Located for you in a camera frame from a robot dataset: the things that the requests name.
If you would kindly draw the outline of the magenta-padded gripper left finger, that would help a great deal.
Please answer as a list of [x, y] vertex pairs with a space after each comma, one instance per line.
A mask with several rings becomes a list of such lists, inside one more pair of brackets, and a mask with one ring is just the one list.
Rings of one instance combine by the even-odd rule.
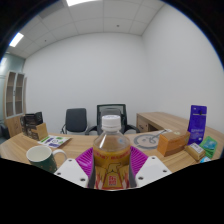
[[86, 150], [76, 159], [68, 158], [55, 175], [81, 187], [93, 188], [95, 185], [93, 149]]

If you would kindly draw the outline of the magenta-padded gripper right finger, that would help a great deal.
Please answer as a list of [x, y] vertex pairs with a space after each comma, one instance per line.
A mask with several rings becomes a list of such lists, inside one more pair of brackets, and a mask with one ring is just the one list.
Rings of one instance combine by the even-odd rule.
[[147, 156], [139, 149], [131, 147], [129, 182], [131, 188], [139, 188], [157, 181], [171, 171], [157, 156]]

